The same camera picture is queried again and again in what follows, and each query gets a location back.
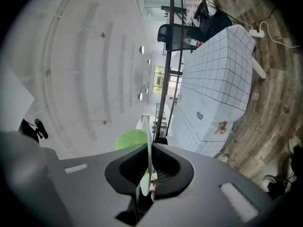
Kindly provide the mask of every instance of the white table leg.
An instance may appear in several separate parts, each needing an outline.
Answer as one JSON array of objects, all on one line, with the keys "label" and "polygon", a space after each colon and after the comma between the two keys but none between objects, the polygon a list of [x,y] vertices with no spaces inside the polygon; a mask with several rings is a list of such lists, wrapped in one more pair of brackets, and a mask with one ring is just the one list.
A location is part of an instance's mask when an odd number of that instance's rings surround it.
[{"label": "white table leg", "polygon": [[264,72],[264,70],[260,66],[260,64],[252,56],[250,58],[251,58],[251,61],[252,61],[252,67],[253,67],[253,69],[255,69],[255,71],[259,74],[259,76],[261,78],[266,79],[266,73]]}]

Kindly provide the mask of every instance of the shoe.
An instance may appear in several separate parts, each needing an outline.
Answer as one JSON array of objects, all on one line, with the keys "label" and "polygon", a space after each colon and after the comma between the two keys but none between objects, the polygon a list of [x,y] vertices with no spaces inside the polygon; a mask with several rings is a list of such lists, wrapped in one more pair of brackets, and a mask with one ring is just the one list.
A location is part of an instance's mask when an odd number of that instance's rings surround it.
[{"label": "shoe", "polygon": [[263,178],[262,183],[263,183],[263,186],[264,186],[264,188],[266,189],[266,191],[269,192],[268,185],[269,185],[270,183],[276,183],[276,180],[275,180],[275,178],[274,178],[273,176],[271,176],[271,175],[266,175],[266,176]]},{"label": "shoe", "polygon": [[290,190],[291,184],[297,180],[297,177],[294,175],[294,172],[291,167],[292,158],[287,157],[282,163],[282,172],[283,172],[283,184],[285,185],[285,192]]},{"label": "shoe", "polygon": [[296,137],[295,135],[289,139],[289,149],[292,153],[294,153],[294,147],[295,146],[299,146],[302,147],[302,142],[300,141],[300,139],[298,137]]}]

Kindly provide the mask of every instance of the water bottle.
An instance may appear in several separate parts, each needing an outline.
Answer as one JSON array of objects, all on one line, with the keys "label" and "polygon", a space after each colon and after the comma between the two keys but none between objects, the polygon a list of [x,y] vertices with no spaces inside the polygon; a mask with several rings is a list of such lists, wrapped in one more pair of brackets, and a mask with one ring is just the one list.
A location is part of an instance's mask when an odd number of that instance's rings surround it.
[{"label": "water bottle", "polygon": [[191,39],[191,38],[183,38],[182,41],[189,45],[195,46],[195,47],[200,47],[202,45],[201,41]]}]

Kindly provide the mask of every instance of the black metal frame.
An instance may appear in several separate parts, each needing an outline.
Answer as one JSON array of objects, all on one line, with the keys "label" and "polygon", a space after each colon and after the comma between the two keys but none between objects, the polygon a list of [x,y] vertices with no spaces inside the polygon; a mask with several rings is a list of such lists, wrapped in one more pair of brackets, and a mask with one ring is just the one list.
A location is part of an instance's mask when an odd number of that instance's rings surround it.
[{"label": "black metal frame", "polygon": [[[174,4],[175,4],[175,0],[170,0],[170,4],[169,4],[169,24],[170,25],[174,23],[174,16],[173,16],[173,14],[174,14]],[[182,8],[181,8],[182,25],[184,25],[183,0],[181,0],[181,6],[182,6]],[[170,37],[170,42],[169,42],[170,44],[172,44],[172,39],[173,38],[171,36]],[[181,61],[182,61],[182,47],[183,47],[183,43],[181,43],[180,59],[179,59],[179,67],[178,67],[178,75],[177,75],[177,83],[176,83],[176,88],[175,88],[175,95],[174,95],[172,106],[171,106],[169,122],[168,122],[168,125],[167,125],[165,137],[167,136],[167,133],[168,133],[169,124],[170,124],[170,120],[171,120],[171,116],[172,116],[172,112],[173,112],[173,108],[174,108],[174,103],[175,103],[175,99],[176,99],[176,93],[177,93],[177,89],[178,89],[179,74],[180,74]],[[165,62],[165,71],[164,71],[163,89],[162,89],[162,94],[161,94],[161,102],[160,102],[157,129],[156,129],[156,136],[155,136],[155,141],[156,142],[158,141],[158,139],[160,137],[160,124],[162,122],[165,98],[166,98],[166,93],[167,93],[168,85],[169,85],[170,61],[171,61],[171,51],[167,51],[166,62]]]},{"label": "black metal frame", "polygon": [[[155,132],[156,132],[156,129],[157,129],[157,124],[158,124],[159,109],[160,109],[160,104],[157,103],[157,105],[156,105],[156,114],[155,114],[155,121],[154,121],[154,124],[153,124],[153,129],[154,129],[153,130],[153,136],[152,136],[152,140],[153,141],[155,141]],[[161,127],[160,127],[160,134],[161,134],[161,129],[162,130],[167,130],[165,112],[163,112],[163,118],[162,118]]]},{"label": "black metal frame", "polygon": [[[169,8],[170,7],[168,7],[168,6],[161,6],[161,10],[164,10],[167,13],[170,12]],[[186,20],[186,17],[184,15],[187,15],[187,14],[186,14],[186,9],[183,8],[183,4],[182,4],[182,8],[174,7],[173,11],[180,18],[180,20],[184,20],[184,19]],[[167,55],[167,52],[166,52],[166,49],[165,49],[165,43],[163,45],[163,53],[162,53],[162,55]]]}]

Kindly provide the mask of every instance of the green object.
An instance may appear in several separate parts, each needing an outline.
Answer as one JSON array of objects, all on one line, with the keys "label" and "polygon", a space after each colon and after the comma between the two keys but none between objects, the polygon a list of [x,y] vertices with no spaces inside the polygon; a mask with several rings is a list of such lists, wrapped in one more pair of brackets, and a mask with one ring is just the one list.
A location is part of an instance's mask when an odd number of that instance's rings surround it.
[{"label": "green object", "polygon": [[130,130],[116,140],[116,150],[147,143],[147,134],[142,130]]}]

